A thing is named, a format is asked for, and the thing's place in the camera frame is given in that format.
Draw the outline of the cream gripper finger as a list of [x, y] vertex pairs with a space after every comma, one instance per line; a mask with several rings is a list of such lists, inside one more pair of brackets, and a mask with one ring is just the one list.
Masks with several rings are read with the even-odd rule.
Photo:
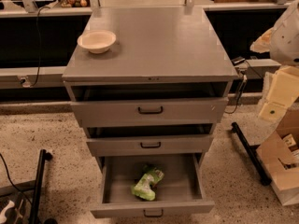
[[250, 50], [257, 53], [270, 51], [270, 41], [273, 29], [270, 28], [259, 36], [251, 45]]

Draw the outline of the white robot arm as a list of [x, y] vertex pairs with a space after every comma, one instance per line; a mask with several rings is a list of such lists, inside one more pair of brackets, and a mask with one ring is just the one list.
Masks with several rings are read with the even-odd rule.
[[272, 60], [283, 65], [299, 65], [299, 0], [290, 3], [273, 27], [250, 45], [250, 50], [268, 52]]

